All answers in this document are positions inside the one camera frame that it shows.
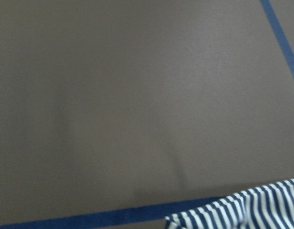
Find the striped polo shirt white collar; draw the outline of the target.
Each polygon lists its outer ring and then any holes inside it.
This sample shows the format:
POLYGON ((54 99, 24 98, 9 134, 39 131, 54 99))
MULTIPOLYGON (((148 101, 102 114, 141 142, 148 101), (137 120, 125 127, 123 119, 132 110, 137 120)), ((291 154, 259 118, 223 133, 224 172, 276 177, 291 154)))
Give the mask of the striped polo shirt white collar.
POLYGON ((167 229, 294 229, 294 178, 166 216, 167 229))

